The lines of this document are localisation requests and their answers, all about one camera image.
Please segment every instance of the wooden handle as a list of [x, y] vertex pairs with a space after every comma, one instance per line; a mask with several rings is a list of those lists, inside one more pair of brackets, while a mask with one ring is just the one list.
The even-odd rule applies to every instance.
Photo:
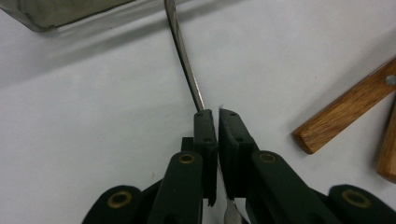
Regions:
[[376, 171], [396, 184], [396, 102], [390, 117], [389, 126], [379, 154]]
[[297, 128], [293, 132], [297, 143], [308, 154], [318, 151], [349, 124], [393, 92], [396, 89], [396, 85], [392, 85], [393, 76], [396, 76], [396, 58], [379, 67]]

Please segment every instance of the metal container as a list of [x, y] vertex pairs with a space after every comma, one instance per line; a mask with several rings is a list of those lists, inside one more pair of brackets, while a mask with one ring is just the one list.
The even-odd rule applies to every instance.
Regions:
[[0, 8], [36, 32], [46, 32], [134, 0], [0, 0]]

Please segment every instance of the metal skewer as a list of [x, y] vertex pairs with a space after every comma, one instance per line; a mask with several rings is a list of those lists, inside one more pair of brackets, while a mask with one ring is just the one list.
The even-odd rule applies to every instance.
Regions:
[[[195, 106], [197, 107], [198, 111], [204, 110], [204, 102], [202, 100], [202, 95], [199, 92], [198, 83], [195, 80], [195, 76], [191, 69], [191, 64], [189, 62], [189, 58], [187, 56], [186, 48], [184, 47], [183, 38], [178, 26], [178, 19], [177, 19], [177, 12], [176, 12], [176, 5], [174, 0], [164, 0], [165, 2], [165, 11], [168, 17], [169, 26], [172, 31], [172, 36], [175, 41], [175, 45], [177, 48], [178, 58], [180, 59], [181, 66], [184, 70], [184, 75], [186, 76], [187, 82], [190, 87], [192, 99], [194, 100]], [[222, 179], [221, 169], [219, 167], [219, 172]], [[224, 214], [224, 223], [225, 224], [248, 224], [245, 218], [240, 214], [238, 211], [235, 201], [227, 198], [227, 208]]]
[[191, 69], [189, 57], [187, 56], [186, 48], [184, 47], [183, 38], [181, 36], [180, 28], [178, 26], [177, 12], [175, 2], [173, 0], [164, 0], [166, 16], [168, 17], [169, 26], [171, 27], [172, 36], [175, 41], [178, 58], [180, 59], [181, 66], [184, 70], [187, 83], [189, 84], [192, 99], [198, 111], [205, 110], [202, 95], [199, 92], [197, 81], [195, 80], [194, 73]]

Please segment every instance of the white table surface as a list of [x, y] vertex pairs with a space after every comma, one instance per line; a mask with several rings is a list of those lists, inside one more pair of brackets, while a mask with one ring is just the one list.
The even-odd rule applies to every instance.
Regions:
[[[308, 156], [290, 133], [396, 54], [396, 1], [185, 1], [206, 108], [242, 117], [313, 189], [350, 184], [396, 209], [375, 172], [394, 94]], [[0, 223], [80, 223], [107, 189], [145, 189], [192, 136], [195, 107], [163, 1], [33, 33], [0, 12]], [[204, 223], [222, 223], [224, 193]]]

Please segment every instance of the brown wooden handle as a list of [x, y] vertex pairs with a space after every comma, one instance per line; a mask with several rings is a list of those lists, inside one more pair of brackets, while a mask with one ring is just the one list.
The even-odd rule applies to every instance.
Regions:
[[379, 67], [297, 128], [293, 132], [297, 143], [308, 154], [318, 151], [396, 89], [395, 85], [387, 84], [387, 78], [389, 83], [392, 76], [396, 76], [396, 58]]
[[387, 180], [396, 184], [396, 102], [379, 154], [376, 171]]

